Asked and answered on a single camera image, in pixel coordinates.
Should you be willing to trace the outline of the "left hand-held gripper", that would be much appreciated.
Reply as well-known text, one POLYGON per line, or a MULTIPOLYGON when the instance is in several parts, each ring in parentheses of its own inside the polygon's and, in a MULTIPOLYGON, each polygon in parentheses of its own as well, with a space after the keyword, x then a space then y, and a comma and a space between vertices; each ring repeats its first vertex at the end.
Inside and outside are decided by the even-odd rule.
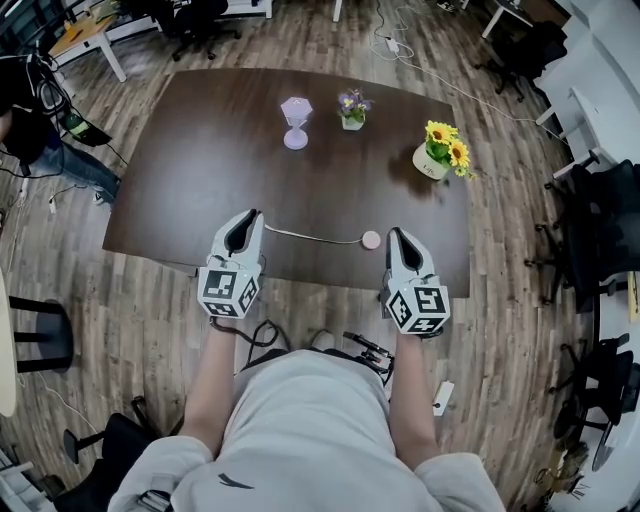
POLYGON ((246 210, 215 234, 205 266, 199 268, 197 300, 213 317, 244 319, 259 294, 265 218, 246 210))

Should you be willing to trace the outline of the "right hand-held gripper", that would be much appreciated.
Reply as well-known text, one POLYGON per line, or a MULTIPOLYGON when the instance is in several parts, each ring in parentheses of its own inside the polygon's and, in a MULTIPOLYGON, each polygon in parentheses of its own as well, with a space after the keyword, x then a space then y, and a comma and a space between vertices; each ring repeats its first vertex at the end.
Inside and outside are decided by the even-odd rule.
POLYGON ((387 271, 381 291, 381 315, 406 335, 441 335, 450 319, 448 289, 434 274, 426 247, 408 231, 387 235, 387 271), (412 272, 418 277, 411 277, 412 272))

